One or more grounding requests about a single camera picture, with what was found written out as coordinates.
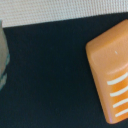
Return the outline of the grey green-padded gripper finger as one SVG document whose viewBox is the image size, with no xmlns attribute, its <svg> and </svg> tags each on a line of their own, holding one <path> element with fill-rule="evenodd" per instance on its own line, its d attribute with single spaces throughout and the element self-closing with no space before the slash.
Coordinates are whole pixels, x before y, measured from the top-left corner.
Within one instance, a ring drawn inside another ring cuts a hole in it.
<svg viewBox="0 0 128 128">
<path fill-rule="evenodd" d="M 6 83 L 7 75 L 5 74 L 6 66 L 10 61 L 10 54 L 7 45 L 6 36 L 2 28 L 2 21 L 0 20 L 0 90 Z"/>
</svg>

